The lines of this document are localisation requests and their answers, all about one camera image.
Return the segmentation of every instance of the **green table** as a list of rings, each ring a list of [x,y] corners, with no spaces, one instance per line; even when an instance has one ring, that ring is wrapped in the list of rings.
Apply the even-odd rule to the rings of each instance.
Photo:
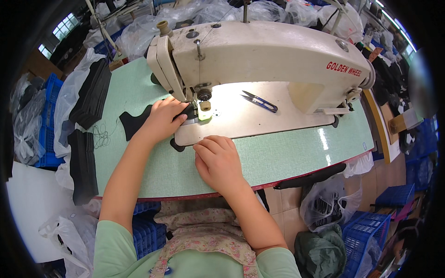
[[[147,105],[169,95],[151,83],[151,73],[144,58],[113,71],[102,120],[95,124],[102,134],[108,133],[108,139],[94,138],[100,145],[94,150],[98,196],[103,195],[128,144],[119,116],[124,111],[140,115]],[[245,179],[257,189],[257,185],[268,187],[370,151],[374,144],[365,113],[359,101],[353,107],[355,111],[341,117],[337,128],[324,126],[234,139]],[[178,152],[170,146],[170,138],[155,146],[146,165],[140,198],[195,198],[209,193],[215,191],[200,178],[191,146]]]

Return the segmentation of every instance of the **industrial sewing machine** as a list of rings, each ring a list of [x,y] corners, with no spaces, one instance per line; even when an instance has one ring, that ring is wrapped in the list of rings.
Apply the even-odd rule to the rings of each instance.
[[[198,114],[177,130],[177,145],[212,134],[238,138],[330,125],[374,84],[373,66],[354,45],[313,29],[266,21],[158,27],[147,63],[160,85],[194,103]],[[242,90],[278,112],[246,101]]]

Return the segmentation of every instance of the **blue handled scissors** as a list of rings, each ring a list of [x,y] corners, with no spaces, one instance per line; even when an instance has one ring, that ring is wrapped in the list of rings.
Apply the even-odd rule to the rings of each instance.
[[[272,103],[270,103],[268,101],[265,101],[264,99],[262,99],[260,97],[257,97],[256,95],[251,94],[249,92],[246,92],[246,91],[243,91],[243,92],[246,95],[248,95],[248,97],[245,96],[245,95],[240,95],[240,96],[244,97],[248,101],[250,101],[250,102],[252,102],[252,103],[254,103],[254,104],[258,105],[258,106],[261,106],[261,107],[263,107],[263,108],[265,108],[265,109],[267,109],[267,110],[269,110],[269,111],[271,111],[273,113],[276,113],[278,111],[278,107],[276,107]]]

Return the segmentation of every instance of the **dark green cloth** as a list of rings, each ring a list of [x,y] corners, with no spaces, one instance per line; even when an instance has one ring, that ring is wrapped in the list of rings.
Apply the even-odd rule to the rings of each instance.
[[[295,260],[303,278],[337,278],[343,273],[346,248],[338,224],[318,234],[299,232],[294,245]]]

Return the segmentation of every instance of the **floral apron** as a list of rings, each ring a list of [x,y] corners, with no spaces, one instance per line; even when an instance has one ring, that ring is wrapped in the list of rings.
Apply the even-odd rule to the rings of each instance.
[[[161,250],[150,278],[164,277],[168,260],[186,249],[229,255],[243,266],[244,278],[258,277],[255,252],[244,238],[235,213],[225,208],[228,205],[223,198],[204,202],[220,207],[203,209],[206,204],[193,201],[162,202],[154,220],[166,224],[173,238]]]

